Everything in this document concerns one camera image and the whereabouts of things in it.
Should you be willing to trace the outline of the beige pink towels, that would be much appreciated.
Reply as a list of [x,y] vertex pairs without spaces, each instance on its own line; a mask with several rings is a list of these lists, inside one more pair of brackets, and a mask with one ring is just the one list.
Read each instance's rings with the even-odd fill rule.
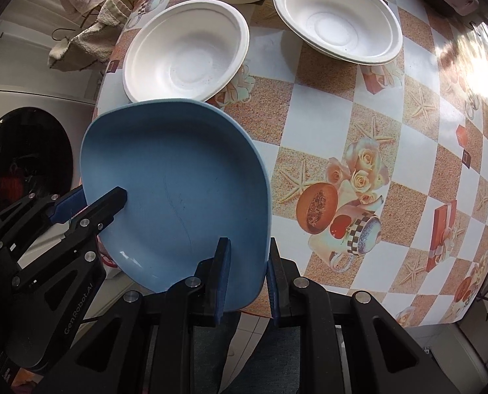
[[49,67],[63,72],[100,69],[110,59],[138,0],[60,0],[77,28],[49,52]]

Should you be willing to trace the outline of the white paper bowl front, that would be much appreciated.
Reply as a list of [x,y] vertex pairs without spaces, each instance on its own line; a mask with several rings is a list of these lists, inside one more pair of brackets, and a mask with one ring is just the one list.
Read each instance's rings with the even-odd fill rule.
[[132,102],[206,101],[238,73],[249,50],[249,25],[235,7],[190,0],[166,9],[135,36],[123,85]]

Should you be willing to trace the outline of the blue square plate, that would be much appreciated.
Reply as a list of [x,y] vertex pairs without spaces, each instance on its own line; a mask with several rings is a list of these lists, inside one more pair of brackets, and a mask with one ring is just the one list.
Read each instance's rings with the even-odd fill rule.
[[113,261],[160,293],[194,274],[231,242],[224,307],[258,297],[269,254],[272,211],[267,170],[252,139],[230,116],[196,100],[152,100],[102,114],[82,142],[88,203],[113,188],[125,206],[100,234]]

